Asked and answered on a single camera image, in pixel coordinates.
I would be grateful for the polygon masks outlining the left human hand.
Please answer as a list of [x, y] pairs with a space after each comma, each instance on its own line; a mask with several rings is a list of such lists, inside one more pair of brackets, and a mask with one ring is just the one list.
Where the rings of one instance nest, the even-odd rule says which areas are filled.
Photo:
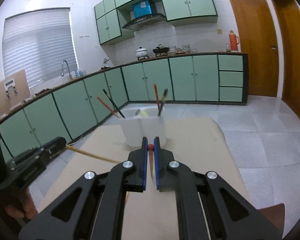
[[4, 209], [13, 218], [33, 219], [38, 215], [29, 188], [19, 194], [18, 200], [14, 199], [13, 202], [6, 202]]

